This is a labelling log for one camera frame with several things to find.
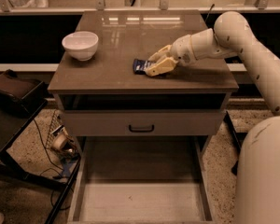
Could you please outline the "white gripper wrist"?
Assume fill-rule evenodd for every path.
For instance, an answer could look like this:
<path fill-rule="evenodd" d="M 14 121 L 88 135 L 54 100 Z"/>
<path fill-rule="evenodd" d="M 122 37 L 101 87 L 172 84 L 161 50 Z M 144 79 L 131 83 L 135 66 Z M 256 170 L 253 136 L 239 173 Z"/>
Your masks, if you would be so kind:
<path fill-rule="evenodd" d="M 167 45 L 149 58 L 145 73 L 149 77 L 155 77 L 169 73 L 175 69 L 177 62 L 181 66 L 189 66 L 197 61 L 192 43 L 191 35 L 179 37 L 173 44 Z"/>

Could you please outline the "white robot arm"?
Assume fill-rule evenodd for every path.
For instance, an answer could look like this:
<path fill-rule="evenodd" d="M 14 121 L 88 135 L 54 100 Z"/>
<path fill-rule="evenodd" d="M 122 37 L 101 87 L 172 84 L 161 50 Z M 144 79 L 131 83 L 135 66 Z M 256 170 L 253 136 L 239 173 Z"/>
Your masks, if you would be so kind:
<path fill-rule="evenodd" d="M 236 55 L 273 116 L 245 137 L 238 160 L 234 224 L 280 224 L 280 59 L 254 36 L 236 11 L 221 14 L 212 29 L 178 38 L 148 59 L 154 77 L 204 58 Z"/>

